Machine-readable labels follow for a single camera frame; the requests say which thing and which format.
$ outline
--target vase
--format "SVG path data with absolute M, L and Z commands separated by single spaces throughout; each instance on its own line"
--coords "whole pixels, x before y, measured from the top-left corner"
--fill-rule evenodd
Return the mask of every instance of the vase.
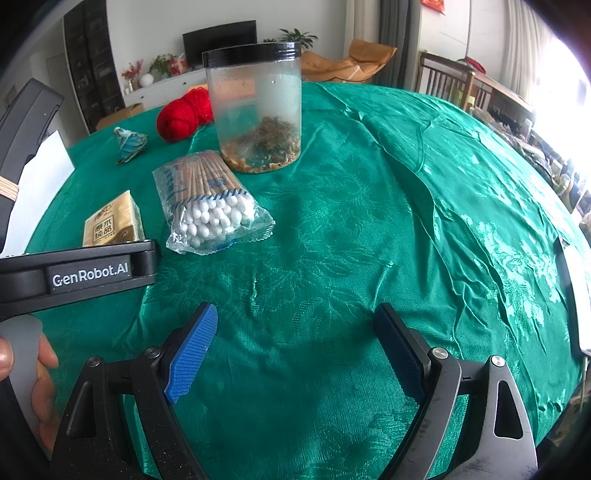
M 154 83 L 154 77 L 150 73 L 146 73 L 146 75 L 142 75 L 142 78 L 139 79 L 139 84 L 142 87 L 149 87 Z

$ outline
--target gray handle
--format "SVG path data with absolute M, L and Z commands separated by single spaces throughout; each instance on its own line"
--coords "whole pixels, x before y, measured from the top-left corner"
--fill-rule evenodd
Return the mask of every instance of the gray handle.
M 33 315 L 21 315 L 0 322 L 0 337 L 10 343 L 14 353 L 10 383 L 22 414 L 40 445 L 39 419 L 33 413 L 31 392 L 37 382 L 37 357 L 42 329 L 41 320 Z

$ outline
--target white curtain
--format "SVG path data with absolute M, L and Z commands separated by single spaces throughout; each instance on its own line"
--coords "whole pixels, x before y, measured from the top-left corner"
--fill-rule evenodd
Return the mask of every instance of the white curtain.
M 501 83 L 528 101 L 531 87 L 537 81 L 543 51 L 553 34 L 523 0 L 507 0 L 507 7 L 509 35 Z
M 354 38 L 377 42 L 379 36 L 379 0 L 347 0 L 346 9 L 343 57 Z

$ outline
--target clear plastic bag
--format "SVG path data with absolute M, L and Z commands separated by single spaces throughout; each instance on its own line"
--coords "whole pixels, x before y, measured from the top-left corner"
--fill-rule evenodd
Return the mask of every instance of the clear plastic bag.
M 217 152 L 178 158 L 152 174 L 170 225 L 169 249 L 209 255 L 238 242 L 272 235 L 275 220 Z

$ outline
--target jar lid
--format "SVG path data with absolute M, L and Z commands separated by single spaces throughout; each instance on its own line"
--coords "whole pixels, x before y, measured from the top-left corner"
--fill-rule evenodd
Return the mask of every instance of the jar lid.
M 294 60 L 301 57 L 301 45 L 296 41 L 252 43 L 218 48 L 203 52 L 205 68 L 230 67 L 264 61 Z

